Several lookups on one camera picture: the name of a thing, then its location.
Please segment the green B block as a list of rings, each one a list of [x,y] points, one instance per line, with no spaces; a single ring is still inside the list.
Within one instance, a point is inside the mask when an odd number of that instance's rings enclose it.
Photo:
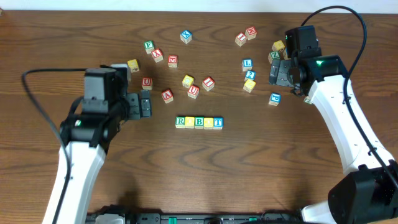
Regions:
[[[195,117],[195,129],[203,129],[204,128],[204,117]]]

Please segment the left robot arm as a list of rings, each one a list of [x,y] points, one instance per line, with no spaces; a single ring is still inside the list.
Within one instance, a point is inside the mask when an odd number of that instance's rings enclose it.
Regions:
[[[85,93],[76,99],[60,125],[55,184],[44,223],[84,223],[93,187],[121,122],[152,115],[150,92],[128,93],[126,64],[85,70]]]

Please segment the green R block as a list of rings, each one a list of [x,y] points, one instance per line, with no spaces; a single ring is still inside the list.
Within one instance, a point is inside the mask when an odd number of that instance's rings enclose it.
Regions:
[[[185,117],[184,116],[177,116],[175,119],[175,127],[176,128],[185,128]]]

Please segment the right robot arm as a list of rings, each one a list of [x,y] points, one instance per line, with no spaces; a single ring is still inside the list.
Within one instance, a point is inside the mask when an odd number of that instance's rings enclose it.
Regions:
[[[309,98],[336,144],[344,178],[325,202],[304,207],[307,223],[371,223],[397,218],[397,162],[380,143],[337,55],[323,56],[314,26],[285,32],[285,60],[271,64],[269,83]]]

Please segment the blue T block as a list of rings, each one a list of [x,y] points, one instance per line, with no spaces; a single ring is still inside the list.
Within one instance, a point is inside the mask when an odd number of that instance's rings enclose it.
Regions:
[[[214,117],[213,118],[213,129],[223,129],[223,118],[222,117]]]

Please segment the yellow O block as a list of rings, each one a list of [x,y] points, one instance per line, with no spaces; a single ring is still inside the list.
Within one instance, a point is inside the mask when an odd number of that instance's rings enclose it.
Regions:
[[[213,129],[214,118],[205,117],[203,120],[204,129]]]
[[[187,129],[195,128],[195,117],[191,117],[191,116],[185,117],[185,128],[187,128]]]

